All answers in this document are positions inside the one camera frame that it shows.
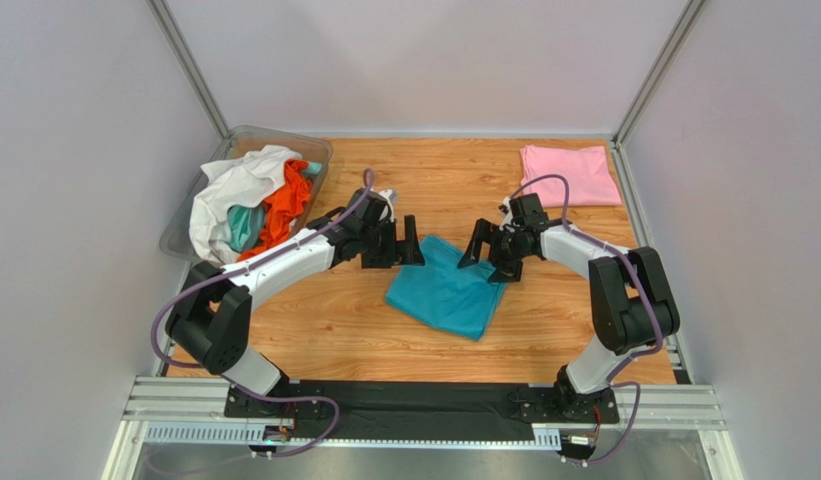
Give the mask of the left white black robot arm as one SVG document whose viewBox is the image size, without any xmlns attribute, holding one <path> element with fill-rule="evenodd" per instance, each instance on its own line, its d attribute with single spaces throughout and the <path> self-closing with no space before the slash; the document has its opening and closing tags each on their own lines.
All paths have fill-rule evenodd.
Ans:
<svg viewBox="0 0 821 480">
<path fill-rule="evenodd" d="M 422 266 L 416 219 L 397 228 L 393 192 L 368 187 L 276 247 L 233 264 L 193 266 L 154 320 L 192 358 L 260 403 L 291 403 L 287 375 L 249 341 L 255 310 L 293 284 L 358 259 L 364 269 Z"/>
</svg>

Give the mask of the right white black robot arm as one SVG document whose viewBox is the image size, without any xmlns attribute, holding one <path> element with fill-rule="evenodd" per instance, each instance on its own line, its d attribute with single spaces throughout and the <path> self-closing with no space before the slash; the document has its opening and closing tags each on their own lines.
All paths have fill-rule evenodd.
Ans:
<svg viewBox="0 0 821 480">
<path fill-rule="evenodd" d="M 567 420 L 591 418 L 611 401 L 614 378 L 634 360 L 660 351 L 679 329 L 660 255 L 651 247 L 625 249 L 600 241 L 565 217 L 552 219 L 535 194 L 508 199 L 500 209 L 501 224 L 476 222 L 458 266 L 477 264 L 487 246 L 491 283 L 520 281 L 527 257 L 554 261 L 588 281 L 594 335 L 559 370 L 544 403 Z"/>
</svg>

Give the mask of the folded pink t shirt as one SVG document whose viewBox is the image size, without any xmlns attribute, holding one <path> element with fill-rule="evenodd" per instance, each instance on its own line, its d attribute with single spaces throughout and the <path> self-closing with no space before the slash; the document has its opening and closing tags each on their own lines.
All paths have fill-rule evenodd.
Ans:
<svg viewBox="0 0 821 480">
<path fill-rule="evenodd" d="M 520 150 L 520 155 L 522 185 L 555 174 L 568 182 L 570 207 L 622 204 L 617 184 L 609 170 L 606 149 L 602 146 L 571 150 L 527 145 Z"/>
</svg>

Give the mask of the orange t shirt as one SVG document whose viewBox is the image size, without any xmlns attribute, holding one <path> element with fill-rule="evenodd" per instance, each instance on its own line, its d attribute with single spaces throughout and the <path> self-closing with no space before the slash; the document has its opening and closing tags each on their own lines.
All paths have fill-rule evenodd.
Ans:
<svg viewBox="0 0 821 480">
<path fill-rule="evenodd" d="M 241 253 L 239 261 L 255 257 L 290 238 L 292 221 L 303 214 L 312 197 L 313 182 L 304 174 L 307 167 L 304 160 L 289 159 L 285 163 L 285 184 L 262 201 L 265 220 L 257 243 Z"/>
</svg>

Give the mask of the light teal t shirt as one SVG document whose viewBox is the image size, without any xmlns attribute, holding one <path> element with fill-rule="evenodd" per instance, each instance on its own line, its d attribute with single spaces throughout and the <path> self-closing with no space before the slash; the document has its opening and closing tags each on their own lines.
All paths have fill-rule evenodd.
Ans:
<svg viewBox="0 0 821 480">
<path fill-rule="evenodd" d="M 229 247 L 237 253 L 254 248 L 265 224 L 265 210 L 261 205 L 245 207 L 233 205 L 227 211 L 230 229 Z"/>
</svg>

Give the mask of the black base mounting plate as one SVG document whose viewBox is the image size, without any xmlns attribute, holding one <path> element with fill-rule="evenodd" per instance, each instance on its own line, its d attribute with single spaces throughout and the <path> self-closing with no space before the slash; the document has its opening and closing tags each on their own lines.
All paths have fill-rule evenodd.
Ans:
<svg viewBox="0 0 821 480">
<path fill-rule="evenodd" d="M 227 394 L 227 418 L 266 418 L 315 437 L 336 419 L 337 440 L 521 441 L 533 425 L 617 424 L 614 394 L 575 398 L 555 386 L 507 383 L 290 381 L 272 401 L 237 388 Z"/>
</svg>

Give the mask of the white t shirt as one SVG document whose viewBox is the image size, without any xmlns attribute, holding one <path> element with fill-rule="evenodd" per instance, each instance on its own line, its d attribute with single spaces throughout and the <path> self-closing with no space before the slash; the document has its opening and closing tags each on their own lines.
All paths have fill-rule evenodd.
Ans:
<svg viewBox="0 0 821 480">
<path fill-rule="evenodd" d="M 192 201 L 188 230 L 196 255 L 221 265 L 236 262 L 238 253 L 228 245 L 228 209 L 259 205 L 285 184 L 285 163 L 302 158 L 287 147 L 267 145 L 237 159 L 203 164 L 201 170 L 209 183 Z"/>
</svg>

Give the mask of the aluminium front rail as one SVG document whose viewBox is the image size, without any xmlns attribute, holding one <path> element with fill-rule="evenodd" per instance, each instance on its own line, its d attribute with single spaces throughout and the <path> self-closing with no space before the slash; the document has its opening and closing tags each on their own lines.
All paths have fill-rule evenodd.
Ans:
<svg viewBox="0 0 821 480">
<path fill-rule="evenodd" d="M 552 449 L 565 432 L 722 431 L 724 415 L 704 385 L 619 387 L 560 414 L 548 385 L 293 380 L 292 404 L 247 398 L 209 378 L 140 377 L 123 416 L 148 437 L 189 443 L 267 445 L 288 428 L 293 444 Z"/>
</svg>

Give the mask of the right aluminium frame post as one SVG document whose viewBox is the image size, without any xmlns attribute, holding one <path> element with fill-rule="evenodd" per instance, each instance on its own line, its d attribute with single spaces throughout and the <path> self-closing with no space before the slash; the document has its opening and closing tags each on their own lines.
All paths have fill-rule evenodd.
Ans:
<svg viewBox="0 0 821 480">
<path fill-rule="evenodd" d="M 686 2 L 614 136 L 614 144 L 617 147 L 623 147 L 632 136 L 649 102 L 658 91 L 663 79 L 708 4 L 709 1 L 707 0 L 689 0 Z"/>
</svg>

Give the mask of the aluminium frame post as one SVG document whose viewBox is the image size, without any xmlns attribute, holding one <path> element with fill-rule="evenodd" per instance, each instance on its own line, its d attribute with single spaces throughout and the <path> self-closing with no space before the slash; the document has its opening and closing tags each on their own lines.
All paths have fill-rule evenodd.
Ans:
<svg viewBox="0 0 821 480">
<path fill-rule="evenodd" d="M 689 0 L 686 2 L 614 136 L 614 144 L 617 147 L 623 147 L 632 136 L 649 102 L 658 91 L 663 79 L 708 4 L 709 1 L 707 0 Z"/>
<path fill-rule="evenodd" d="M 147 5 L 165 36 L 174 57 L 179 63 L 211 126 L 217 136 L 220 139 L 224 139 L 230 131 L 228 123 L 178 25 L 169 3 L 165 0 L 148 0 Z"/>
</svg>

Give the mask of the left aluminium frame post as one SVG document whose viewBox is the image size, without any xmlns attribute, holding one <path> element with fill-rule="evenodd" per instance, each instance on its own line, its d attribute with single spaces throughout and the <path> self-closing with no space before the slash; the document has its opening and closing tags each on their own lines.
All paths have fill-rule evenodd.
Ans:
<svg viewBox="0 0 821 480">
<path fill-rule="evenodd" d="M 211 126 L 217 136 L 220 139 L 224 139 L 230 131 L 228 123 L 178 25 L 169 3 L 165 0 L 148 0 L 147 5 L 165 36 L 174 57 L 179 63 Z"/>
</svg>

